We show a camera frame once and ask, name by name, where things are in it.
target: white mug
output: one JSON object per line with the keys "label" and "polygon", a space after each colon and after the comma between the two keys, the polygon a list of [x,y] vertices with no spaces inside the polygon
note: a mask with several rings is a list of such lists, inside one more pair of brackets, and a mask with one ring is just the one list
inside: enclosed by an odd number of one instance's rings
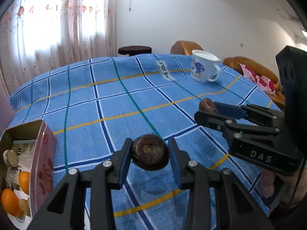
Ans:
{"label": "white mug", "polygon": [[[200,82],[214,82],[221,75],[221,69],[217,62],[221,61],[219,58],[211,53],[201,50],[192,51],[191,77]],[[211,79],[214,68],[217,70],[217,76]]]}

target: floral curtain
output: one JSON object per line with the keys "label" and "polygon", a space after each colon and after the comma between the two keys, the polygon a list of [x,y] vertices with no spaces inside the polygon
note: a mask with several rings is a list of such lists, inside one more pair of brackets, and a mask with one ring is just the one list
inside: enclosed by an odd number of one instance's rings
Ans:
{"label": "floral curtain", "polygon": [[6,95],[64,65],[116,55],[116,0],[15,0],[0,21]]}

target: brown leather sofa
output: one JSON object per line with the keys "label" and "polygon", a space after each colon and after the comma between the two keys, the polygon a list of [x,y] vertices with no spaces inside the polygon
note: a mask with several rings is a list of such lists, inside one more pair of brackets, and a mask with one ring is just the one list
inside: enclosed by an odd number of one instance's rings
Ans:
{"label": "brown leather sofa", "polygon": [[[194,49],[203,50],[202,47],[195,42],[177,41],[172,46],[171,53],[192,55],[192,50]],[[229,57],[226,58],[223,62],[224,65],[231,67],[232,69],[236,70],[238,73],[243,75],[240,63],[250,67],[257,75],[266,76],[274,82],[276,96],[274,96],[273,94],[267,94],[267,95],[280,109],[284,109],[285,96],[280,92],[281,86],[277,76],[270,69],[246,57],[240,57],[240,56],[232,58]]]}

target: blue tablecloth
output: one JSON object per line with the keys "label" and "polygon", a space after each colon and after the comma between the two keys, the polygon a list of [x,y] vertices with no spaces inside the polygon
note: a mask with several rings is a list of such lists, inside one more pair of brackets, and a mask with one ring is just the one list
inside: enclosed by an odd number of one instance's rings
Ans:
{"label": "blue tablecloth", "polygon": [[[162,76],[157,61],[165,61],[175,80]],[[191,58],[184,55],[81,61],[39,75],[12,94],[10,102],[16,114],[10,126],[39,118],[47,122],[58,141],[54,185],[71,167],[88,170],[109,159],[127,137],[135,139],[155,131],[165,141],[175,137],[179,148],[205,167],[231,168],[268,213],[257,188],[260,169],[229,157],[222,134],[198,126],[193,116],[205,97],[234,105],[278,108],[251,81],[219,65],[222,74],[218,81],[197,83],[190,76]],[[170,164],[148,172],[132,163],[123,189],[112,192],[112,201],[117,229],[178,230],[185,222],[188,191],[177,190]],[[212,192],[212,228],[214,206]]]}

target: hand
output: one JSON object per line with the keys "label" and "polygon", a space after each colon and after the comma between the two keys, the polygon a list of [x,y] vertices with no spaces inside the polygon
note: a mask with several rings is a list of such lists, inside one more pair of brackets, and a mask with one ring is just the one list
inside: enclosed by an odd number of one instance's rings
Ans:
{"label": "hand", "polygon": [[[281,200],[282,202],[288,204],[293,194],[299,172],[300,168],[294,173],[293,176],[283,176],[266,169],[261,169],[260,183],[264,197],[268,198],[273,195],[274,180],[276,178],[276,175],[278,175],[283,181],[288,182],[290,185],[290,187],[286,191],[286,194],[283,196]],[[306,193],[307,193],[307,170],[304,169],[295,196],[291,202],[291,205],[294,205],[298,203],[300,200],[302,200]]]}

